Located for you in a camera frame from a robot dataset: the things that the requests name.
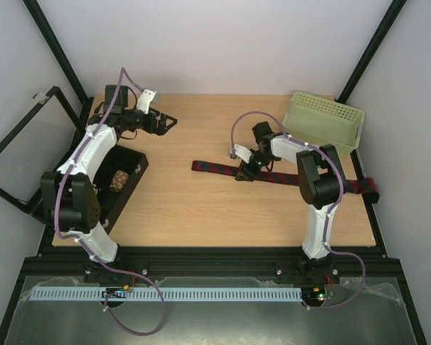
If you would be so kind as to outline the red navy striped tie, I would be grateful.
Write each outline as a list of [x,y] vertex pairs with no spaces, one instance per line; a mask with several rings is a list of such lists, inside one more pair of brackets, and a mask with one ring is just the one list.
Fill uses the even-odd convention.
[[[191,170],[196,172],[226,175],[234,178],[238,176],[237,167],[201,160],[194,160],[192,162]],[[287,174],[282,172],[270,173],[261,171],[260,176],[254,177],[254,180],[280,185],[299,186],[299,177],[297,174]],[[365,195],[369,199],[370,203],[378,203],[379,201],[379,190],[372,178],[347,180],[345,184],[345,192],[355,195]]]

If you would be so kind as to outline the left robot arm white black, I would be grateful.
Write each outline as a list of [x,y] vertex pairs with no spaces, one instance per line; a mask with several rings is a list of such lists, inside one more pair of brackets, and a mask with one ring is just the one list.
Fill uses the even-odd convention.
[[122,147],[126,132],[163,136],[177,119],[152,108],[159,98],[145,89],[129,105],[128,86],[107,85],[105,100],[89,118],[71,156],[40,179],[45,220],[61,239],[82,244],[94,262],[114,262],[118,244],[109,236],[149,166],[142,152]]

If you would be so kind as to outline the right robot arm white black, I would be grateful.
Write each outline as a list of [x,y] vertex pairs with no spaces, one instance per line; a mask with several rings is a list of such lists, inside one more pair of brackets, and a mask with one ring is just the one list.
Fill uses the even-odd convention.
[[292,135],[274,133],[268,122],[253,127],[258,148],[248,149],[231,139],[230,157],[241,159],[237,180],[252,181],[263,167],[277,160],[296,165],[298,185],[308,205],[307,232],[302,250],[307,259],[299,263],[300,276],[309,282],[324,273],[324,259],[331,253],[330,235],[333,220],[343,194],[346,179],[336,148],[331,144],[317,147]]

